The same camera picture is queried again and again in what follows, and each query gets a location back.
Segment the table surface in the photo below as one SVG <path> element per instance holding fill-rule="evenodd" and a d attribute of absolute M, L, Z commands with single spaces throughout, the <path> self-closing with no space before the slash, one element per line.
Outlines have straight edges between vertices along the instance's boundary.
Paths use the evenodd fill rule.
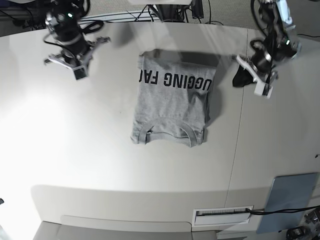
<path fill-rule="evenodd" d="M 319 171 L 320 43 L 301 40 L 300 56 L 278 68 L 268 100 L 254 95 L 253 85 L 232 87 L 238 66 L 230 54 L 250 56 L 254 30 L 106 24 L 89 39 L 112 42 L 95 53 L 81 81 L 62 66 L 43 65 L 59 51 L 42 43 L 46 33 L 0 38 L 0 222 L 12 237 L 22 236 L 17 225 L 33 237 L 40 219 L 59 223 L 61 215 L 191 222 L 198 208 L 259 209 L 274 177 Z M 201 146 L 131 142 L 143 53 L 217 67 Z M 216 229 L 255 231 L 258 224 L 253 217 Z"/>

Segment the gray t-shirt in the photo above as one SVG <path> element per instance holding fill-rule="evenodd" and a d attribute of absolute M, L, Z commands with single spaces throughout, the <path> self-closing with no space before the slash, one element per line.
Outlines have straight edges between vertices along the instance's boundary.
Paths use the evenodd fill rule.
<path fill-rule="evenodd" d="M 202 144 L 216 69 L 147 56 L 140 56 L 139 68 L 132 141 L 165 139 L 190 148 Z"/>

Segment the black lettering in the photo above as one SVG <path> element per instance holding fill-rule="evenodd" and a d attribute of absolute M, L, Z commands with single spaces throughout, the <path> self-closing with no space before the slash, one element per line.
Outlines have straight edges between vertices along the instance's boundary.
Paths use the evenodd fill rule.
<path fill-rule="evenodd" d="M 167 86 L 167 87 L 171 86 L 172 74 L 171 73 L 166 73 L 164 75 L 164 80 L 169 80 L 168 82 L 166 82 L 166 81 L 163 82 L 165 86 Z"/>
<path fill-rule="evenodd" d="M 158 84 L 158 73 L 158 71 L 155 72 L 155 76 L 152 77 L 154 81 L 151 81 L 151 84 Z"/>
<path fill-rule="evenodd" d="M 195 78 L 194 76 L 189 77 L 188 89 L 193 89 L 193 88 L 194 88 L 195 80 L 196 80 L 196 78 Z"/>
<path fill-rule="evenodd" d="M 144 73 L 144 72 L 141 70 L 139 83 L 142 81 L 142 74 L 143 74 L 143 73 Z"/>
<path fill-rule="evenodd" d="M 208 91 L 209 88 L 210 88 L 210 86 L 211 86 L 211 84 L 212 84 L 212 80 L 211 80 L 211 79 L 205 80 L 202 90 L 204 91 L 204 90 L 206 89 L 206 91 Z"/>
<path fill-rule="evenodd" d="M 180 80 L 179 80 L 179 75 L 175 74 L 173 77 L 173 87 L 175 87 L 177 85 L 177 87 L 180 89 L 182 87 L 183 78 L 184 78 L 184 76 L 181 75 Z"/>
<path fill-rule="evenodd" d="M 185 75 L 185 76 L 184 76 L 184 84 L 183 84 L 183 88 L 184 88 L 184 89 L 186 89 L 187 82 L 188 82 L 188 76 Z"/>
<path fill-rule="evenodd" d="M 151 78 L 151 75 L 152 75 L 152 70 L 150 70 L 149 73 L 147 73 L 147 70 L 144 70 L 144 82 L 145 82 L 146 84 L 149 83 L 150 78 Z"/>
<path fill-rule="evenodd" d="M 195 89 L 201 89 L 203 83 L 204 83 L 204 79 L 203 79 L 202 77 L 199 77 L 199 78 L 195 81 L 195 86 L 194 86 L 194 88 L 195 88 Z"/>

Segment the floor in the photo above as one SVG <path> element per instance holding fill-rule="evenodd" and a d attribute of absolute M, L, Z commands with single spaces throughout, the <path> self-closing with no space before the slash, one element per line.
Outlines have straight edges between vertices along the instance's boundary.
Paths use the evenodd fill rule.
<path fill-rule="evenodd" d="M 212 20 L 222 22 L 225 26 L 256 29 L 250 11 L 250 0 L 202 0 L 204 19 L 209 21 L 211 5 Z M 297 32 L 318 36 L 320 35 L 320 3 L 310 0 L 290 0 L 289 7 L 296 24 Z M 143 5 L 131 5 L 127 0 L 91 0 L 90 15 L 116 13 L 123 11 L 142 10 Z M 14 26 L 11 22 L 0 22 L 0 36 L 6 36 L 27 31 Z"/>

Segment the vent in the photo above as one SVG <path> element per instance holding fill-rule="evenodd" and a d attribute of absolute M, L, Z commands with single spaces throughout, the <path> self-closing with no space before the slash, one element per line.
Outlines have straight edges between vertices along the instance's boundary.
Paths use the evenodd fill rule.
<path fill-rule="evenodd" d="M 192 227 L 212 227 L 223 225 L 247 224 L 254 206 L 207 208 L 193 210 Z"/>

